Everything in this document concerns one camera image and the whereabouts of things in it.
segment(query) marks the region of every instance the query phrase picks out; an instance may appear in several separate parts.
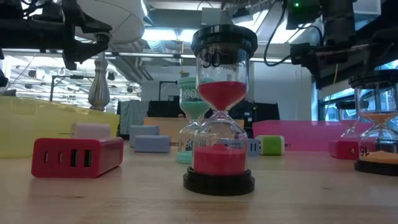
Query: usb port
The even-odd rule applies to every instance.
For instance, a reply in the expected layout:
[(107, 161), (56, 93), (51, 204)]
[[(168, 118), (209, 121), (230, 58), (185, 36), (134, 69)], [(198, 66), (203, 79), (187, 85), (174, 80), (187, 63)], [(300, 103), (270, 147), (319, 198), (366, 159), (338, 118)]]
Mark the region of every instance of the usb port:
[(85, 167), (91, 166), (91, 150), (85, 150)]
[(77, 149), (72, 149), (70, 152), (70, 166), (77, 166)]

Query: green block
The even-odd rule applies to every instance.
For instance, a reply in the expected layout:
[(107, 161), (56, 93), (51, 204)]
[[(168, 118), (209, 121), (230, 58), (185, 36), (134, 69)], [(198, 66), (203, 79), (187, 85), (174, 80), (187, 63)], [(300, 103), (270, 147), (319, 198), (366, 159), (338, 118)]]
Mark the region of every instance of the green block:
[(285, 139), (283, 136), (257, 136), (256, 139), (260, 141), (260, 155), (282, 156), (285, 154)]

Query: yellow plastic bin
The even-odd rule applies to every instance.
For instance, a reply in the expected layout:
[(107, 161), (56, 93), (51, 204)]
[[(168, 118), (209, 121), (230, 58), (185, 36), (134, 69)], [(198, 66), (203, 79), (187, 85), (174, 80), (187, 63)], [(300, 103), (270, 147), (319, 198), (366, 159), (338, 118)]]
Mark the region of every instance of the yellow plastic bin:
[(75, 122), (111, 126), (116, 136), (119, 115), (49, 101), (0, 96), (0, 158), (30, 157), (38, 138), (70, 138)]

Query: red usb charger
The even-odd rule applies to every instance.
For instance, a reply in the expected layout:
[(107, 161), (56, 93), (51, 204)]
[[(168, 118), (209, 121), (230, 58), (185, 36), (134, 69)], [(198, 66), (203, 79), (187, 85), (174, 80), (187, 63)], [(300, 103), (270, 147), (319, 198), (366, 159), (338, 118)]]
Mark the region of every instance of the red usb charger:
[(35, 177), (96, 178), (123, 161), (123, 139), (37, 139)]

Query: wooden table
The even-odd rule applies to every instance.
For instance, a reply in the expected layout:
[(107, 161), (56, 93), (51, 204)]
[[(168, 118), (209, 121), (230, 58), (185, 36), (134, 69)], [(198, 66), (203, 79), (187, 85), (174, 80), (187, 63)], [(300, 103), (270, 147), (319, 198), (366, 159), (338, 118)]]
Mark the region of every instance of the wooden table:
[(135, 154), (98, 179), (35, 179), (30, 159), (0, 160), (0, 223), (398, 223), (398, 178), (353, 170), (327, 153), (249, 160), (256, 190), (185, 190), (173, 154)]

